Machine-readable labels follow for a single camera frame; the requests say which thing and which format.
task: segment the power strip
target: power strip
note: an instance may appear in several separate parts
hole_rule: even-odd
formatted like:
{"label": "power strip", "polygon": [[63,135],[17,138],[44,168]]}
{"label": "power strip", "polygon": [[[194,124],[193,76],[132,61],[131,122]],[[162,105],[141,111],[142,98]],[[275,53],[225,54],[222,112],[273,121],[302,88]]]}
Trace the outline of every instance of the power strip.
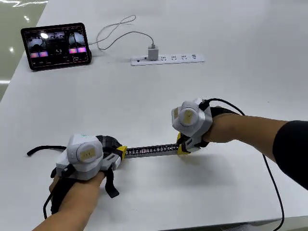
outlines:
{"label": "power strip", "polygon": [[158,60],[156,61],[150,61],[147,58],[148,56],[132,57],[130,64],[132,66],[139,66],[205,62],[205,58],[201,54],[162,54],[158,56]]}

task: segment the tablet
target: tablet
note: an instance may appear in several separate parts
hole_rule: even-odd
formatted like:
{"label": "tablet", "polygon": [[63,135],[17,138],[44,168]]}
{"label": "tablet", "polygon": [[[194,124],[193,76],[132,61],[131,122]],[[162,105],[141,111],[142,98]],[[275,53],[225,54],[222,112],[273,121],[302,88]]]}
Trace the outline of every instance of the tablet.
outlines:
{"label": "tablet", "polygon": [[83,23],[23,28],[21,35],[32,70],[91,62]]}

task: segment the black sleeve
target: black sleeve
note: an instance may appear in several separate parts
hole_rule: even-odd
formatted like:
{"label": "black sleeve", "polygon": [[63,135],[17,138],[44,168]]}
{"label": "black sleeve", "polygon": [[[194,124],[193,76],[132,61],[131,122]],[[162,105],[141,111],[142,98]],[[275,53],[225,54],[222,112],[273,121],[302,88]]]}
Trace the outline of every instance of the black sleeve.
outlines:
{"label": "black sleeve", "polygon": [[291,121],[277,132],[273,154],[279,168],[308,190],[308,122]]}

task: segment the measuring tape blade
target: measuring tape blade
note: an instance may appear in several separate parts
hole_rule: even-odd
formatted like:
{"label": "measuring tape blade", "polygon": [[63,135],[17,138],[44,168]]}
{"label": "measuring tape blade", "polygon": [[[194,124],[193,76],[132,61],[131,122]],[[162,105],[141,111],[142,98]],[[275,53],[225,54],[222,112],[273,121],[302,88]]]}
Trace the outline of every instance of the measuring tape blade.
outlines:
{"label": "measuring tape blade", "polygon": [[125,158],[176,155],[179,145],[176,143],[148,147],[127,148]]}

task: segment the power adapter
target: power adapter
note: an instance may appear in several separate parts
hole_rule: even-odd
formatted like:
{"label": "power adapter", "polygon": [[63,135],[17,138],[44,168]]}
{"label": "power adapter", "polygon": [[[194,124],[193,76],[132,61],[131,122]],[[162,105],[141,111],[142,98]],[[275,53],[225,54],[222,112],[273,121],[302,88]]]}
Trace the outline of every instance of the power adapter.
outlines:
{"label": "power adapter", "polygon": [[154,43],[152,43],[152,45],[148,47],[148,60],[158,60],[158,47]]}

